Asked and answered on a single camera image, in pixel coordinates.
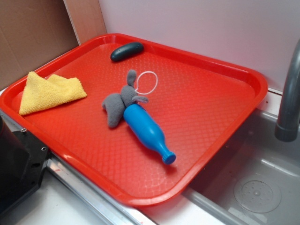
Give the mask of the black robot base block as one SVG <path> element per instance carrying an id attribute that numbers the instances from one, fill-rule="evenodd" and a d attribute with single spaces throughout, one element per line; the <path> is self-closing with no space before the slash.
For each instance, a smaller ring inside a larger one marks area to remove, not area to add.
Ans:
<path id="1" fill-rule="evenodd" d="M 0 119 L 1 216 L 40 188 L 49 154 L 30 131 L 11 131 Z"/>

